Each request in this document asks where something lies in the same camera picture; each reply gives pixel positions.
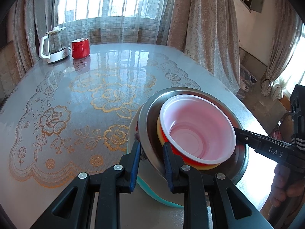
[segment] table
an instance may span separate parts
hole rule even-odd
[[[103,44],[91,46],[85,59],[38,61],[0,112],[0,204],[16,227],[30,228],[79,172],[99,173],[118,163],[139,106],[176,86],[215,96],[244,129],[266,134],[234,94],[174,48]],[[269,195],[274,167],[250,149],[237,186],[258,209]],[[182,209],[156,202],[138,186],[121,195],[120,204],[123,229],[182,228]]]

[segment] blue rubber tip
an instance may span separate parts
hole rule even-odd
[[[170,188],[170,191],[173,191],[173,172],[170,166],[170,160],[167,152],[166,146],[163,146],[163,159],[166,173],[167,185]]]
[[[130,186],[129,189],[131,192],[135,189],[135,184],[137,182],[137,176],[138,176],[138,169],[139,169],[139,161],[140,161],[140,149],[141,149],[141,144],[138,143],[137,145],[137,150],[135,154],[135,160],[132,165],[132,171],[130,173]]]

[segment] metal bowl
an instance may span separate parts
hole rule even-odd
[[[191,88],[177,87],[164,89],[155,93],[146,101],[140,111],[138,120],[138,133],[142,148],[146,155],[145,158],[149,160],[151,165],[163,178],[165,178],[166,175],[163,162],[162,145],[159,142],[157,135],[157,119],[160,114],[161,107],[165,101],[167,101],[172,96],[182,94],[199,96],[212,102],[226,114],[234,127],[243,129],[239,120],[227,106],[225,106],[215,97],[205,92]],[[248,146],[237,144],[234,153],[227,161],[223,162],[214,169],[204,170],[200,172],[209,175],[214,175],[218,172],[221,172],[229,177],[234,184],[237,184],[246,171],[248,158]]]

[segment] kettle lid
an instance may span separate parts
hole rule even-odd
[[[53,27],[53,30],[48,31],[48,32],[46,32],[45,34],[57,33],[57,32],[60,32],[60,31],[64,30],[65,28],[66,28],[66,27],[61,27],[61,28],[59,28],[59,26]]]

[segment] red mug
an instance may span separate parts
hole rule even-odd
[[[90,45],[88,38],[81,38],[72,41],[72,58],[82,59],[90,54]]]

